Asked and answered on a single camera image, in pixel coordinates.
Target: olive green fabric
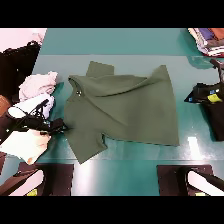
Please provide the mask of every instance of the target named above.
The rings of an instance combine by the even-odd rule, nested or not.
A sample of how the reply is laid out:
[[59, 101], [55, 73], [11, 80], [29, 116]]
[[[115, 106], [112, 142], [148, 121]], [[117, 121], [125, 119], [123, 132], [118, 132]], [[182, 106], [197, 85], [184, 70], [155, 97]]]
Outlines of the olive green fabric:
[[71, 75], [65, 132], [79, 163], [116, 140], [179, 145], [176, 103], [165, 65], [148, 77], [114, 75], [112, 65], [90, 62], [86, 76]]

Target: teal table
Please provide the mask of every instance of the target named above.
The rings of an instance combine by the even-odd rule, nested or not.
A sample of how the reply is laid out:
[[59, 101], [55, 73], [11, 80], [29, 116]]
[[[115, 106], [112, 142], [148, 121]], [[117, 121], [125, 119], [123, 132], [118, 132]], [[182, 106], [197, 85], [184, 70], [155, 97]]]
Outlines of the teal table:
[[[111, 35], [104, 33], [102, 29], [64, 30], [63, 35], [63, 31], [59, 32], [59, 29], [48, 29], [33, 71], [33, 74], [46, 74], [49, 71], [59, 73], [59, 84], [53, 94], [56, 104], [51, 112], [51, 119], [64, 116], [64, 104], [72, 92], [67, 81], [68, 76], [85, 75], [90, 61], [114, 65], [115, 74], [138, 74], [139, 76], [146, 76], [159, 65], [165, 64], [176, 97], [180, 138], [178, 147], [106, 139], [107, 150], [79, 165], [64, 135], [54, 136], [48, 150], [38, 162], [74, 164], [72, 195], [159, 195], [156, 173], [156, 166], [159, 164], [211, 164], [214, 173], [224, 179], [222, 172], [224, 142], [214, 142], [200, 106], [184, 102], [197, 82], [207, 84], [218, 82], [218, 72], [212, 68], [209, 58], [200, 56], [197, 51], [193, 53], [194, 41], [188, 47], [184, 41], [177, 41], [178, 38], [191, 40], [189, 37], [192, 37], [185, 33], [184, 29], [158, 29], [157, 31], [147, 29], [147, 32], [145, 29], [139, 29], [141, 34], [147, 34], [147, 36], [139, 35], [138, 29], [128, 29], [128, 31], [115, 29], [114, 35], [117, 39], [112, 38], [111, 30], [109, 31]], [[127, 36], [128, 32], [132, 33], [130, 39]], [[166, 50], [162, 48], [164, 47], [163, 42], [160, 45], [162, 37], [156, 40], [155, 32], [162, 36], [170, 34], [168, 39], [170, 38], [172, 48], [166, 48]], [[94, 38], [107, 37], [105, 40], [107, 44], [105, 42], [101, 44], [99, 40], [102, 39], [99, 39], [95, 44], [91, 42], [86, 46], [85, 44], [91, 39], [90, 34], [93, 33]], [[148, 40], [149, 46], [152, 46], [150, 44], [154, 41], [157, 48], [149, 48], [146, 37], [151, 41]], [[120, 48], [125, 38], [132, 43], [133, 47], [126, 44]], [[17, 171], [19, 162], [19, 159], [7, 156], [0, 184]]]

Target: yellow sticker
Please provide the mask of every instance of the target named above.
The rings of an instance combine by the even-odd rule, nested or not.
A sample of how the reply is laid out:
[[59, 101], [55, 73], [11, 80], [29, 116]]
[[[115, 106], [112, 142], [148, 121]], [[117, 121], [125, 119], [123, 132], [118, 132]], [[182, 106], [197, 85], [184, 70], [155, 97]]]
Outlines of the yellow sticker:
[[205, 193], [203, 193], [203, 192], [195, 193], [195, 195], [196, 195], [196, 196], [206, 196]]
[[30, 191], [27, 196], [37, 196], [37, 189], [33, 189], [32, 191]]
[[208, 99], [212, 103], [222, 102], [222, 100], [216, 94], [212, 94], [212, 95], [208, 96]]

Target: white wall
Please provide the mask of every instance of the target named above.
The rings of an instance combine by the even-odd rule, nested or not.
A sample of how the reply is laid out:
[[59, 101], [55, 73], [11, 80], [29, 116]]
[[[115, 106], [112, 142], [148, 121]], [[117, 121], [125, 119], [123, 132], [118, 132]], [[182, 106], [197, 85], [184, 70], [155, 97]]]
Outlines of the white wall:
[[0, 28], [0, 52], [7, 48], [18, 48], [33, 40], [33, 33], [45, 36], [47, 28]]

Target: stack of folded clothes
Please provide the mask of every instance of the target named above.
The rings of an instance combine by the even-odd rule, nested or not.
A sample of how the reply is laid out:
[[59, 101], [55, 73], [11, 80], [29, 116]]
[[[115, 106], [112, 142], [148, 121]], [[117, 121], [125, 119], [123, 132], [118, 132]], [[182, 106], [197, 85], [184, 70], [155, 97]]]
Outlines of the stack of folded clothes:
[[188, 28], [205, 56], [224, 58], [224, 28]]

